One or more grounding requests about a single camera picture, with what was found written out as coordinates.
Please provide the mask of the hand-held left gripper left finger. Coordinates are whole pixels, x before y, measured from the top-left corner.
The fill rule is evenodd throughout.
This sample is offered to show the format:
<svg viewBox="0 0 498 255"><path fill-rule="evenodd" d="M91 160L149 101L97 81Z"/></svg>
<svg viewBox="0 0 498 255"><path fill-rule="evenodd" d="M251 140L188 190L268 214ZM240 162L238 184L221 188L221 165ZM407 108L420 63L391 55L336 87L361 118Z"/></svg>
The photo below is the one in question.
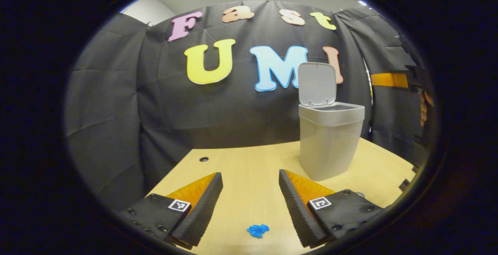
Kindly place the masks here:
<svg viewBox="0 0 498 255"><path fill-rule="evenodd" d="M165 196L151 193L118 215L160 241L190 250L206 232L222 189L222 174L214 172Z"/></svg>

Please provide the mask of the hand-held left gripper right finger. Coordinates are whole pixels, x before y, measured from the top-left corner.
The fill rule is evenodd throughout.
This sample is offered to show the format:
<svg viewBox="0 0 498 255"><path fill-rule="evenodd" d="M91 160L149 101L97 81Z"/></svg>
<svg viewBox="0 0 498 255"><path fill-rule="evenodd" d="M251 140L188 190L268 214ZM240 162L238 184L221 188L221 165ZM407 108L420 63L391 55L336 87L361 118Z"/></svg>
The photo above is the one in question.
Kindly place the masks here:
<svg viewBox="0 0 498 255"><path fill-rule="evenodd" d="M286 169L279 170L279 186L303 247L336 241L384 210L350 189L335 192Z"/></svg>

